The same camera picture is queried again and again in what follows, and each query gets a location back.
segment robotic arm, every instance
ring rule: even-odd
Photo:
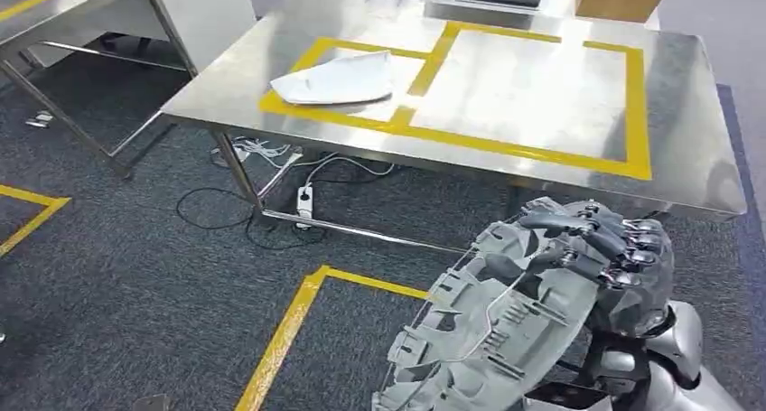
[[[655,220],[528,202],[434,283],[372,409],[739,411],[701,366],[695,309],[669,300],[672,272]],[[583,327],[593,338],[577,377],[541,382]]]

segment table leg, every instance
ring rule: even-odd
[[[80,128],[74,119],[67,115],[64,110],[60,109],[53,101],[51,101],[41,90],[37,89],[31,81],[29,81],[21,72],[16,70],[13,65],[7,60],[0,60],[0,70],[21,90],[31,95],[34,99],[45,106],[52,115],[56,117],[56,120],[60,120],[82,143],[90,147],[97,154],[100,154],[109,166],[120,176],[126,178],[130,176],[130,169],[122,165],[119,161],[112,158],[109,152],[104,149],[104,146],[100,145],[93,137],[88,135]]]
[[[234,147],[231,145],[229,136],[217,129],[211,129],[210,134],[215,139],[220,150],[220,154],[226,161],[226,165],[229,166],[231,174],[234,175],[234,181],[237,182],[239,190],[242,191],[242,195],[253,204],[257,209],[258,214],[263,211],[263,202],[258,197],[253,183],[248,177],[248,173],[245,172],[245,167],[242,166],[242,162],[237,158],[237,154],[234,152]]]
[[[189,74],[192,77],[196,77],[199,72],[197,72],[197,68],[194,66],[194,63],[192,62],[192,57],[189,55],[189,52],[186,51],[186,47],[183,45],[181,36],[178,34],[178,31],[175,29],[175,26],[173,25],[173,21],[171,21],[170,15],[168,14],[167,9],[165,9],[165,6],[163,5],[163,1],[149,0],[149,4],[152,6],[152,9],[154,9],[154,15],[157,17],[157,20],[160,22],[160,25],[163,27],[165,34],[167,34],[168,39],[170,40],[170,43],[173,45],[173,47],[175,47],[175,50],[178,52],[178,55],[181,56],[181,61],[183,62],[183,66],[186,68],[187,71],[189,71]]]

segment gray plastic part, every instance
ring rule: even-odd
[[[547,198],[528,206],[567,213]],[[532,232],[539,244],[528,253]],[[441,274],[420,323],[405,327],[388,352],[394,383],[373,395],[374,411],[501,411],[545,376],[582,329],[598,285],[566,269],[548,269],[537,274],[536,298],[517,289],[528,277],[522,273],[530,258],[551,241],[544,233],[493,223],[476,238],[472,260]],[[488,257],[498,263],[497,255],[509,260],[500,263],[508,275],[518,269],[511,285],[477,278]]]

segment stainless steel table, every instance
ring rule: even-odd
[[[290,70],[378,50],[394,55],[389,99],[298,107],[270,91],[268,82]],[[702,43],[639,25],[412,0],[285,0],[161,111],[212,130],[264,215],[408,244],[433,246],[266,209],[286,170],[256,191],[225,131],[498,173],[515,184],[711,220],[746,210]]]
[[[108,151],[103,145],[100,145],[93,139],[93,137],[84,132],[71,117],[46,97],[8,61],[14,53],[23,51],[30,45],[41,43],[69,51],[82,51],[120,60],[176,70],[186,70],[192,76],[196,74],[196,69],[194,69],[188,53],[184,49],[181,40],[178,38],[178,33],[173,28],[173,24],[168,18],[161,0],[149,0],[149,2],[156,13],[157,19],[167,33],[170,42],[181,55],[183,61],[182,67],[142,61],[140,59],[121,56],[105,51],[94,51],[56,42],[41,42],[41,36],[44,36],[50,30],[64,27],[70,20],[76,18],[77,15],[85,14],[114,1],[115,0],[0,0],[0,71],[4,72],[5,75],[7,75],[19,88],[23,89],[43,104],[56,117],[56,119],[61,121],[69,130],[71,130],[82,143],[90,147],[96,154],[105,158],[109,165],[118,174],[127,177],[130,174],[130,170],[127,166],[121,164],[117,160],[117,155],[144,132],[157,119],[159,113],[155,113],[149,117],[149,119],[134,133],[128,135],[113,150]]]

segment gray carpet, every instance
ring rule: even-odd
[[[73,56],[35,81],[89,131],[115,143],[185,78]],[[724,104],[731,115],[732,101]],[[251,244],[241,226],[197,229],[176,217],[177,200],[203,186],[234,189],[227,171],[210,165],[206,133],[173,130],[125,182],[63,129],[24,126],[36,109],[17,90],[0,94],[0,183],[73,200],[0,258],[0,323],[9,334],[0,346],[0,409],[121,410],[166,393],[173,410],[230,410],[303,276],[320,264],[426,289],[453,261],[337,233],[271,251]],[[248,167],[259,181],[270,172],[256,159]],[[278,192],[276,203],[289,198],[301,173],[291,175],[292,188]],[[326,176],[355,171],[339,165]],[[519,194],[537,195],[407,169],[372,184],[317,186],[317,215],[462,245],[506,217]],[[248,213],[209,192],[185,207],[209,223]],[[668,222],[676,298],[703,316],[705,363],[746,409],[764,409],[756,363],[766,354],[755,347],[761,318],[752,298],[766,283],[754,283],[748,272],[764,262],[762,252],[740,250],[739,229],[739,221]],[[252,236],[295,242],[286,225],[261,223]],[[262,409],[367,409],[390,339],[413,308],[405,297],[328,282]]]

